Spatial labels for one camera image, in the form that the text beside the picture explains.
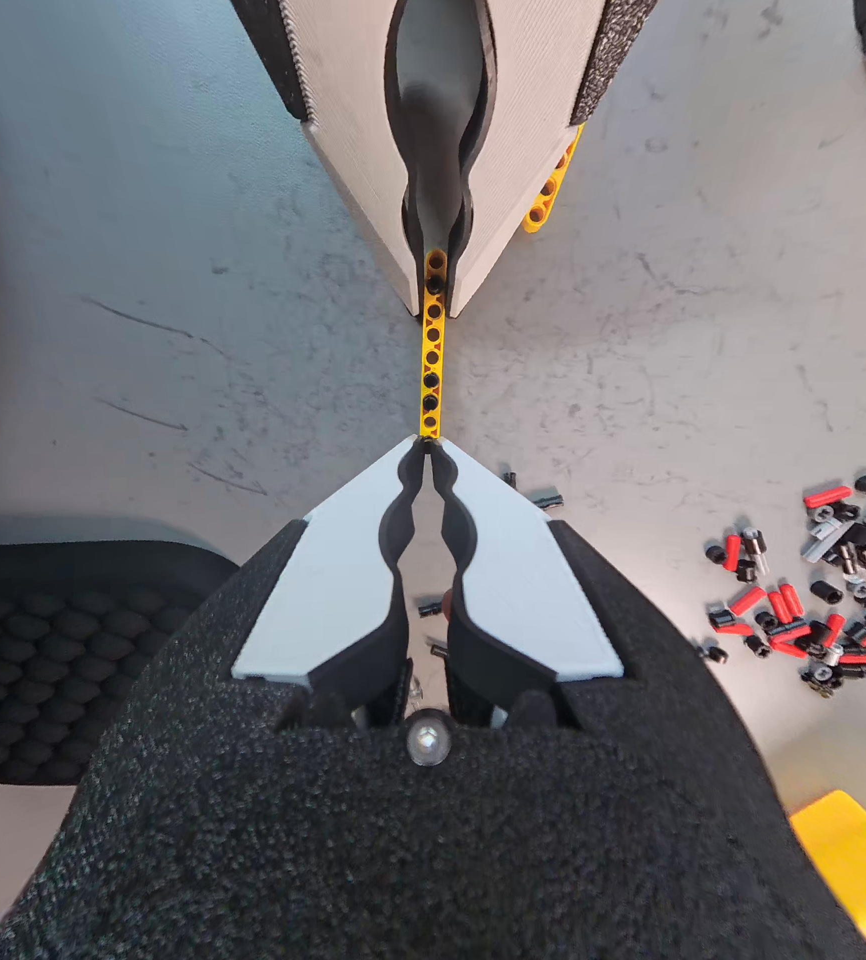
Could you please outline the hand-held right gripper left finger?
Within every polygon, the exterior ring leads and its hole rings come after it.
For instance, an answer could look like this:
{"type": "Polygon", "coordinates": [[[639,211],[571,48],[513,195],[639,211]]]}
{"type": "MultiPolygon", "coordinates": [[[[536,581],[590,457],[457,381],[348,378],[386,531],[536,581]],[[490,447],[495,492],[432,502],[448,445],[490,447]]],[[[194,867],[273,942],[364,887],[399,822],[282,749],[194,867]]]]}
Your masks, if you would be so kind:
{"type": "Polygon", "coordinates": [[[399,564],[425,458],[424,439],[409,436],[307,513],[232,678],[296,687],[371,727],[402,723],[413,663],[399,564]]]}

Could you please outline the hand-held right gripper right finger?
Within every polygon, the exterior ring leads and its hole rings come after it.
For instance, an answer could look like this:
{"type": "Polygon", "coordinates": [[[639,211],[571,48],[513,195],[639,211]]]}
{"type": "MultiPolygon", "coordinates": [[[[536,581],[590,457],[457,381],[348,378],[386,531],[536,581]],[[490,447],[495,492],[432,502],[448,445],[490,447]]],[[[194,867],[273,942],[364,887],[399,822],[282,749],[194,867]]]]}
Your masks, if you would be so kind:
{"type": "Polygon", "coordinates": [[[556,710],[564,685],[623,678],[548,515],[449,440],[433,442],[430,459],[456,565],[444,665],[453,717],[488,727],[524,694],[556,710]]]}

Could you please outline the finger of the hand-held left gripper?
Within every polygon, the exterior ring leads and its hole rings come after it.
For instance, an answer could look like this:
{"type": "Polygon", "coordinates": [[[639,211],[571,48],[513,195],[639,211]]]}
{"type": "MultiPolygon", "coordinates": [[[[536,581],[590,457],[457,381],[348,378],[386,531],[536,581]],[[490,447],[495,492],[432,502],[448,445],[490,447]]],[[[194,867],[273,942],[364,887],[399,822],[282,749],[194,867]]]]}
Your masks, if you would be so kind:
{"type": "Polygon", "coordinates": [[[304,136],[374,260],[419,313],[417,173],[397,72],[406,2],[286,1],[286,40],[305,107],[304,136]]]}
{"type": "Polygon", "coordinates": [[[576,132],[572,120],[603,1],[474,3],[483,68],[460,145],[447,312],[481,287],[576,132]]]}

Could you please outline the yellow lego liftarm beam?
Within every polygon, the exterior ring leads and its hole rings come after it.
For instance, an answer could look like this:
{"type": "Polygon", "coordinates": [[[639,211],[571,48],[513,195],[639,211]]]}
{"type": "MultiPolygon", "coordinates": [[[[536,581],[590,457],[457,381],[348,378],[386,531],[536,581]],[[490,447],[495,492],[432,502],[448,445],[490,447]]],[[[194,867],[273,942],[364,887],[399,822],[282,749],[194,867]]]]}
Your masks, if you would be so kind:
{"type": "Polygon", "coordinates": [[[575,128],[575,135],[566,146],[563,154],[560,156],[554,170],[546,178],[544,185],[540,188],[530,206],[529,211],[522,220],[522,229],[527,234],[536,234],[548,222],[552,209],[559,196],[562,181],[571,164],[577,144],[583,134],[585,124],[580,124],[575,128]]]}
{"type": "Polygon", "coordinates": [[[422,327],[422,355],[420,372],[420,394],[419,394],[419,435],[437,437],[441,436],[441,418],[443,409],[443,374],[444,374],[444,342],[446,330],[446,281],[447,281],[447,255],[440,249],[431,250],[425,259],[424,282],[422,287],[422,310],[419,316],[422,327]],[[429,296],[426,293],[425,282],[428,276],[439,275],[443,277],[443,291],[439,296],[429,296]],[[432,369],[426,368],[424,356],[427,351],[435,350],[441,354],[441,366],[432,369]],[[436,372],[440,378],[439,389],[427,390],[424,388],[422,380],[424,374],[429,371],[436,372]]]}

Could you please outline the black lego pins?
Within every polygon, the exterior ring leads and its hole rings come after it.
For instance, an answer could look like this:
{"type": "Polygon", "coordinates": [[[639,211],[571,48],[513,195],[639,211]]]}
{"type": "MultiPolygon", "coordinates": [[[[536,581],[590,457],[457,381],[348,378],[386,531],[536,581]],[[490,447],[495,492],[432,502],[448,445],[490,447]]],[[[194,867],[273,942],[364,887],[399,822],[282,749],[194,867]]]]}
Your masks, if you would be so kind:
{"type": "MultiPolygon", "coordinates": [[[[547,513],[564,505],[562,493],[556,486],[543,486],[533,490],[520,490],[536,508],[547,513]]],[[[449,587],[442,595],[421,595],[415,598],[415,611],[419,626],[423,628],[422,639],[428,654],[443,666],[448,653],[448,627],[452,614],[453,589],[449,587]]]]}

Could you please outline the yellow plastic bin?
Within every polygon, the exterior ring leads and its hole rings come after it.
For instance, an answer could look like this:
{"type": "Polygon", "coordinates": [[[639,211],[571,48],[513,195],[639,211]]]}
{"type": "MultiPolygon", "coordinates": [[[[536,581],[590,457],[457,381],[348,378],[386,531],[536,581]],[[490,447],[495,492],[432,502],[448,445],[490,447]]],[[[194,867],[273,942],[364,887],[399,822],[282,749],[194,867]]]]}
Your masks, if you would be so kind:
{"type": "Polygon", "coordinates": [[[790,817],[814,866],[866,939],[866,809],[834,790],[790,817]]]}

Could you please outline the pile of red black lego pieces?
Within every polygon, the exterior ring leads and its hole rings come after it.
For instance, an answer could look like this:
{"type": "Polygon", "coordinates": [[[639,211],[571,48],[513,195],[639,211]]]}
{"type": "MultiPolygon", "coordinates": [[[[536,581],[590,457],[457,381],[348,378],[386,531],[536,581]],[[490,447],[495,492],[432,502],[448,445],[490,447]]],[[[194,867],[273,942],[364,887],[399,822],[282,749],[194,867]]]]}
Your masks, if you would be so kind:
{"type": "Polygon", "coordinates": [[[802,685],[830,701],[866,681],[866,473],[810,486],[801,503],[799,574],[773,560],[762,528],[750,522],[703,544],[730,591],[705,604],[712,636],[694,645],[702,659],[724,665],[722,641],[735,641],[759,662],[795,666],[802,685]]]}

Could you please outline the black bumpy cushion pad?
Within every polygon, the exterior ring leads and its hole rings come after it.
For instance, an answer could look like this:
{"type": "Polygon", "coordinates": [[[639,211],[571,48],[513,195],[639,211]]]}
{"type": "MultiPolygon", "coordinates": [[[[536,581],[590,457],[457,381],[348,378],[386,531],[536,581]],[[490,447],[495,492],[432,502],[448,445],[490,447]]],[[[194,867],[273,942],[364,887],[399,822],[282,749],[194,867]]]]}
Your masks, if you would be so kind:
{"type": "Polygon", "coordinates": [[[76,785],[141,674],[239,568],[158,539],[0,544],[0,785],[76,785]]]}

